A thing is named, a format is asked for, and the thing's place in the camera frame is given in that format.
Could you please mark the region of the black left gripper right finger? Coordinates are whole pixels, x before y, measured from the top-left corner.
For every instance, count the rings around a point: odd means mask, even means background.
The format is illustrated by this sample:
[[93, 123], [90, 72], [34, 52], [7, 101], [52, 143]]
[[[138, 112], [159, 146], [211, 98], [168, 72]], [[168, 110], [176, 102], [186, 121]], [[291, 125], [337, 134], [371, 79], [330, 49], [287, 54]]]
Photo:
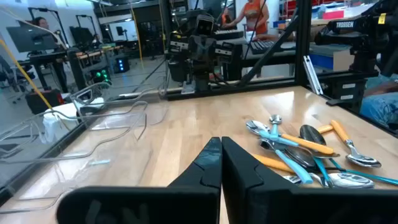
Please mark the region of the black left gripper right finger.
[[221, 140], [230, 224], [398, 224], [398, 190], [301, 188]]

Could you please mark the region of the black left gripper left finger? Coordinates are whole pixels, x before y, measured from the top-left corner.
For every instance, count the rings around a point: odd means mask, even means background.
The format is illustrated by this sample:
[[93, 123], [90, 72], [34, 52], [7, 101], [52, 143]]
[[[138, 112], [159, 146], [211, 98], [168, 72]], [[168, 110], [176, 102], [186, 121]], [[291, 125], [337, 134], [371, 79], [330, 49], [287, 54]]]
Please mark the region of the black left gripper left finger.
[[222, 143], [211, 138], [166, 187], [87, 186], [68, 193], [58, 224], [219, 224]]

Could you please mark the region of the light blue handled spoon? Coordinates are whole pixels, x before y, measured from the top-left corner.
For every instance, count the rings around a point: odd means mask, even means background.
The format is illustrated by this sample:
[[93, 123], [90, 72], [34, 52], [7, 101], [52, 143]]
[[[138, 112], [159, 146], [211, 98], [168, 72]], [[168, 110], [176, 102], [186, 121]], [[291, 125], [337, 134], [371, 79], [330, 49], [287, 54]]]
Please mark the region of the light blue handled spoon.
[[287, 166], [296, 173], [304, 184], [313, 183], [313, 179], [310, 174], [301, 165], [285, 155], [285, 150], [288, 148], [288, 145], [278, 143], [267, 138], [260, 138], [259, 145], [264, 149], [274, 151], [287, 164]]
[[273, 114], [269, 118], [270, 123], [272, 124], [271, 136], [279, 137], [279, 124], [282, 122], [282, 117], [278, 114]]
[[268, 131], [260, 130], [259, 135], [262, 136], [263, 138], [270, 139], [271, 141], [274, 141], [274, 142], [277, 142], [280, 144], [285, 144], [285, 145], [295, 146], [295, 147], [299, 146], [299, 144], [296, 142], [290, 141], [288, 139], [284, 139], [282, 137], [279, 137], [278, 134], [269, 133]]

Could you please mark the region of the orange handled silver spoon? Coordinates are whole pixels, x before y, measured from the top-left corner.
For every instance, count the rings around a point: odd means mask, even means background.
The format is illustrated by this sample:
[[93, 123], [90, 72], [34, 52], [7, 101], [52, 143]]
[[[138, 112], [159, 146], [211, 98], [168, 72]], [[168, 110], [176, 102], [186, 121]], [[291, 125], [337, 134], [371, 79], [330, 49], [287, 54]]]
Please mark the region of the orange handled silver spoon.
[[354, 143], [352, 139], [348, 136], [347, 132], [345, 131], [344, 127], [342, 124], [335, 120], [330, 121], [331, 126], [333, 127], [334, 131], [339, 135], [341, 140], [346, 144], [346, 146], [350, 149], [350, 153], [346, 156], [346, 158], [359, 166], [363, 167], [374, 167], [374, 168], [380, 168], [382, 165], [381, 163], [373, 159], [372, 157], [365, 156], [363, 154], [360, 154], [356, 147], [354, 146]]
[[[294, 173], [294, 171], [282, 161], [260, 156], [257, 154], [253, 154], [253, 156], [268, 167]], [[346, 174], [346, 173], [331, 173], [328, 174], [330, 181], [327, 182], [324, 177], [321, 177], [311, 172], [309, 174], [312, 177], [312, 179], [315, 179], [322, 187], [336, 187], [344, 189], [374, 188], [374, 182], [372, 180], [362, 177], [360, 175]]]
[[[264, 131], [268, 131], [269, 133], [271, 133], [271, 129], [269, 129], [265, 124], [259, 122], [259, 121], [255, 121], [255, 120], [248, 120], [246, 121], [246, 127], [254, 132], [255, 134], [259, 135], [259, 131], [260, 130], [264, 130]], [[299, 146], [303, 146], [309, 149], [313, 149], [315, 151], [318, 151], [320, 153], [323, 154], [329, 154], [332, 155], [334, 153], [334, 150], [328, 146], [324, 146], [321, 144], [317, 144], [315, 142], [311, 142], [308, 140], [304, 140], [304, 139], [300, 139], [300, 138], [296, 138], [293, 136], [290, 136], [288, 134], [282, 134], [281, 136], [284, 139], [288, 139], [290, 141], [296, 142], [299, 144]]]

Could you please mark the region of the black keyboard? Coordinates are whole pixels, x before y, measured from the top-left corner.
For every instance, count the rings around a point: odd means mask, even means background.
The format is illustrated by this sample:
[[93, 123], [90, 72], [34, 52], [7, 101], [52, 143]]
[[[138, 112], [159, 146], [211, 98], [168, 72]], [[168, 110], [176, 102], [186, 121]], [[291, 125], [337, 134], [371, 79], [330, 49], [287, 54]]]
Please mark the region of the black keyboard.
[[258, 40], [249, 44], [253, 55], [264, 54], [274, 45], [273, 41]]

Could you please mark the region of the clear plastic bin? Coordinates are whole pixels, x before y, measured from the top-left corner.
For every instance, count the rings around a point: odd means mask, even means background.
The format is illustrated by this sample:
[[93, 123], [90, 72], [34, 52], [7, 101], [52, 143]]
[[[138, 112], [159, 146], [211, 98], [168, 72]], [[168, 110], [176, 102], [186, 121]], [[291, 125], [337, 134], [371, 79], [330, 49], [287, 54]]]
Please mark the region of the clear plastic bin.
[[163, 121], [168, 101], [163, 89], [95, 83], [70, 96], [77, 120], [91, 131], [128, 129]]
[[128, 129], [91, 131], [83, 123], [61, 139], [42, 143], [43, 115], [38, 114], [12, 128], [0, 132], [0, 176], [10, 179], [32, 166], [49, 165], [55, 161], [80, 159], [91, 155], [117, 154], [123, 151], [152, 151], [148, 140], [152, 126], [133, 126]]
[[91, 155], [55, 161], [35, 175], [0, 208], [0, 214], [45, 210], [72, 190], [87, 186], [136, 186], [142, 179], [150, 149]]

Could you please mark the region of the white screen monitor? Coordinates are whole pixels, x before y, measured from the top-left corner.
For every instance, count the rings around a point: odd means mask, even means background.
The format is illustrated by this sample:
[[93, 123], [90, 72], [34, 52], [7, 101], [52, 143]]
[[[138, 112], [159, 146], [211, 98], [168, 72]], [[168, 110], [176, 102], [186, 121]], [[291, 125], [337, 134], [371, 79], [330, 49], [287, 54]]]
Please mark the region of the white screen monitor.
[[137, 31], [134, 21], [127, 19], [122, 22], [114, 22], [109, 24], [114, 41], [135, 41], [137, 40]]

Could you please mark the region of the computer tower green lights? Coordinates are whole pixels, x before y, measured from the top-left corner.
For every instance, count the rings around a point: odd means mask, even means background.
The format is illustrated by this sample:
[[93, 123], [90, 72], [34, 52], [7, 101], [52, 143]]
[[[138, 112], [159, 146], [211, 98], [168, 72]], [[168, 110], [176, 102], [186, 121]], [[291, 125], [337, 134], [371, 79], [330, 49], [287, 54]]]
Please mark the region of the computer tower green lights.
[[112, 84], [108, 67], [92, 70], [90, 74], [91, 74], [91, 81], [93, 83], [105, 82], [109, 83], [110, 85]]

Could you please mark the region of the blue storage box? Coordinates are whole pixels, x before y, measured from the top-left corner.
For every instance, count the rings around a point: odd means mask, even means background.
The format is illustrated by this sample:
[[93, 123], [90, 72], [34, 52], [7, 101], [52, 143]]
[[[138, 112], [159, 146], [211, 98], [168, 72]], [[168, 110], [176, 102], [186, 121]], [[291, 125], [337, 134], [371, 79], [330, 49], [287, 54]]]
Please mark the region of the blue storage box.
[[310, 54], [310, 59], [314, 66], [333, 70], [333, 57], [329, 55]]

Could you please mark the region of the white trash can with liner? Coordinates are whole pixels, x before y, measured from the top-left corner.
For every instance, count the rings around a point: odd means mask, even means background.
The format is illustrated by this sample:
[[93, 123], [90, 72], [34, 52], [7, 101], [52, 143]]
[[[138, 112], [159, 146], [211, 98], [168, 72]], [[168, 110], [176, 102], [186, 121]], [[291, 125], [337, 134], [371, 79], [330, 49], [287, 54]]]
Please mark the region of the white trash can with liner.
[[44, 133], [39, 136], [42, 143], [58, 141], [78, 125], [77, 109], [73, 103], [53, 107], [43, 115]]

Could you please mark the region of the black computer monitor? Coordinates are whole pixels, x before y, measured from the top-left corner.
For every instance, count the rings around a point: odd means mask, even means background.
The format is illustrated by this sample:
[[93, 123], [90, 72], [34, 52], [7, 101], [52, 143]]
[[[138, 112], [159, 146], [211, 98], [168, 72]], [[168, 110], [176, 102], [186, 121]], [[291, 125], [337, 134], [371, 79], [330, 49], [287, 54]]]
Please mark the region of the black computer monitor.
[[20, 53], [56, 49], [53, 35], [39, 28], [6, 27]]

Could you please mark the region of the black office chair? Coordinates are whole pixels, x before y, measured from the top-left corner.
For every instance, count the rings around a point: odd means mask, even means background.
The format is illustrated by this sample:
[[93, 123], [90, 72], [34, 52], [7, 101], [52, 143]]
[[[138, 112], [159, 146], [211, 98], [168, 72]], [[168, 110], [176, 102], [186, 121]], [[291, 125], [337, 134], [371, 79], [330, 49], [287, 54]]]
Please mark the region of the black office chair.
[[16, 104], [27, 93], [29, 82], [25, 76], [18, 71], [16, 67], [11, 67], [8, 62], [0, 55], [0, 82], [8, 82], [11, 89], [16, 96], [11, 96], [9, 99], [13, 104]]

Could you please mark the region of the teal handled black spoon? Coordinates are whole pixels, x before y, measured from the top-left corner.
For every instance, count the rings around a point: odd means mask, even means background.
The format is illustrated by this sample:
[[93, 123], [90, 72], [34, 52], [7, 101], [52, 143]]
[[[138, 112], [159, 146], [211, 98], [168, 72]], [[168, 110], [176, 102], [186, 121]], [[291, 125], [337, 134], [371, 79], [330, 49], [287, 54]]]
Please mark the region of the teal handled black spoon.
[[[315, 129], [313, 126], [309, 126], [307, 124], [304, 124], [300, 128], [300, 137], [302, 139], [315, 142], [317, 144], [325, 145], [326, 141], [324, 140], [323, 136], [319, 133], [317, 129]], [[330, 181], [328, 173], [325, 169], [325, 166], [323, 165], [322, 160], [319, 157], [313, 156], [313, 159], [318, 166], [320, 172], [323, 174], [323, 177], [325, 179], [325, 185], [327, 185], [329, 188], [332, 188], [333, 183]]]
[[332, 158], [334, 167], [325, 167], [322, 159], [313, 157], [312, 153], [300, 147], [288, 147], [285, 154], [302, 166], [311, 177], [317, 179], [323, 187], [343, 189], [372, 189], [373, 180], [398, 186], [398, 180], [366, 174], [355, 170], [341, 168]]

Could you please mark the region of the silver aluminium rail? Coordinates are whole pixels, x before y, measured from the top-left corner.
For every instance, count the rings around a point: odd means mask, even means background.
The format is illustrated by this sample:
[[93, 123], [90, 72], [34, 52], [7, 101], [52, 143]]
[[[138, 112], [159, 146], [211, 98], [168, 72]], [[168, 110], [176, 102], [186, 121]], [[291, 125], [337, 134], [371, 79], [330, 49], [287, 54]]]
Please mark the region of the silver aluminium rail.
[[305, 68], [307, 78], [309, 80], [312, 91], [317, 95], [322, 95], [323, 94], [322, 86], [319, 82], [312, 61], [308, 55], [303, 56], [303, 66]]

